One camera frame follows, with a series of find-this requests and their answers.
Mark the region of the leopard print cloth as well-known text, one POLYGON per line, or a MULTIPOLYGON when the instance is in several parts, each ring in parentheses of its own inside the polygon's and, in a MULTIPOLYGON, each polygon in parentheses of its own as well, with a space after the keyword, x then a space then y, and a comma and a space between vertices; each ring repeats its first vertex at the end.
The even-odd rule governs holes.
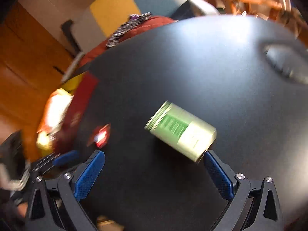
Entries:
POLYGON ((145 21, 149 20, 151 17, 151 12, 147 12, 144 14, 131 14, 128 17, 128 21, 121 24, 117 30, 110 35, 106 42, 107 48, 115 47, 119 44, 120 39, 123 35, 128 33, 129 31, 133 30, 137 26, 143 24, 145 21))

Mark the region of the small red candy packet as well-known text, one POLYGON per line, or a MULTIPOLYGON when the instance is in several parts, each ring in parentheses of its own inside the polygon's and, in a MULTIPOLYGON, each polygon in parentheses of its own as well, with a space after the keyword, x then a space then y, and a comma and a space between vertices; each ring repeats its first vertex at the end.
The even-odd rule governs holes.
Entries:
POLYGON ((97 149, 102 149, 110 138, 111 124, 104 126, 98 126, 94 129, 91 136, 88 139, 87 146, 93 146, 97 149))

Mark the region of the green tea box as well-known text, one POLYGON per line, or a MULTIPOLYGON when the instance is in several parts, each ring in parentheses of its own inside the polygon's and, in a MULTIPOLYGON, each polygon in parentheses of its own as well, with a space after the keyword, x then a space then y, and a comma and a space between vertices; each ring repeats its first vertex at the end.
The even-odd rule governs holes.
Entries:
POLYGON ((169 101, 161 105, 145 129, 195 163, 217 136, 214 126, 169 101))

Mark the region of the red quilted jacket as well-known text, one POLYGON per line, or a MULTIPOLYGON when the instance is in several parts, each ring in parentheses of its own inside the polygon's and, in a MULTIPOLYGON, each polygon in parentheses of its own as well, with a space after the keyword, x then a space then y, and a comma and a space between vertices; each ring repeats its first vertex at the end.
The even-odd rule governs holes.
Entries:
MULTIPOLYGON (((153 16, 151 15, 150 19, 145 21, 143 24, 137 26, 136 28, 134 28, 133 30, 129 31, 128 33, 126 33, 125 35, 123 35, 120 39, 120 42, 123 42, 125 40, 128 40, 132 37, 135 37, 139 34, 142 34, 146 31, 149 31, 151 29, 155 29, 167 24, 171 24, 171 23, 175 23, 176 20, 169 18, 169 17, 164 17, 164 16, 153 16)), ((108 38, 104 41, 102 41, 100 44, 98 44, 95 48, 93 48, 91 51, 89 51, 88 53, 86 53, 81 60, 79 61, 78 65, 79 67, 82 67, 84 65, 86 65, 87 63, 91 62, 92 60, 94 60, 96 57, 98 57, 99 55, 101 55, 102 53, 104 53, 105 51, 107 51, 108 49, 111 48, 107 48, 106 42, 107 42, 108 38)))

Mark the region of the red gold tray box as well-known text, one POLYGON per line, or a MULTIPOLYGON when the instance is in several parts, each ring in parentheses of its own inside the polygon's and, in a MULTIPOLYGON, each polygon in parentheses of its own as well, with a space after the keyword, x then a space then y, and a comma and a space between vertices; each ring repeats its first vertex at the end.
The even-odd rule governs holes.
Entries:
POLYGON ((43 157, 73 149, 82 116, 98 83, 98 79, 86 71, 50 94, 37 129, 36 145, 43 157))

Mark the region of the wooden side table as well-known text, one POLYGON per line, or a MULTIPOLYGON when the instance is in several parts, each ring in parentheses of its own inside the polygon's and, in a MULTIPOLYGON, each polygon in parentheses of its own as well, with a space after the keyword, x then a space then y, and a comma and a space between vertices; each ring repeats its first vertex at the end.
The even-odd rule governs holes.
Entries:
POLYGON ((287 24, 294 20, 300 26, 307 26, 299 10, 291 0, 220 0, 226 2, 232 14, 255 15, 264 20, 287 24))

